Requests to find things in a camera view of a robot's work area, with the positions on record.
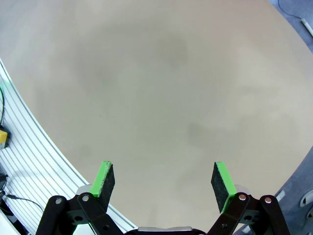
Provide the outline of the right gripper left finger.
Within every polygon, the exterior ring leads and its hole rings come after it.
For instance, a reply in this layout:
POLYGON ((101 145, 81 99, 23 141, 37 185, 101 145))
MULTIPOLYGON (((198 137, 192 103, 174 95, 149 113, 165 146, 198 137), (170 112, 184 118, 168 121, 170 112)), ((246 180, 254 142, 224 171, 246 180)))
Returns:
POLYGON ((71 235, 78 225, 89 224, 97 235, 121 235, 113 219, 107 214, 114 188, 113 165, 103 161, 91 189, 67 200, 55 195, 48 200, 37 235, 71 235))

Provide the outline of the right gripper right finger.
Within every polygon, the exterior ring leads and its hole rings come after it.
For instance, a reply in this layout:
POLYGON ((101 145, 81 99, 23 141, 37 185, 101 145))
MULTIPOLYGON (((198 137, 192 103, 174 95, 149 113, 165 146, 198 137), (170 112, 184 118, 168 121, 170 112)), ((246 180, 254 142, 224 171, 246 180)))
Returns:
POLYGON ((208 231, 209 235, 231 235, 238 224, 245 224, 254 235, 289 235, 290 231, 273 195, 255 199, 238 191, 225 163, 214 162, 211 185, 220 216, 208 231))

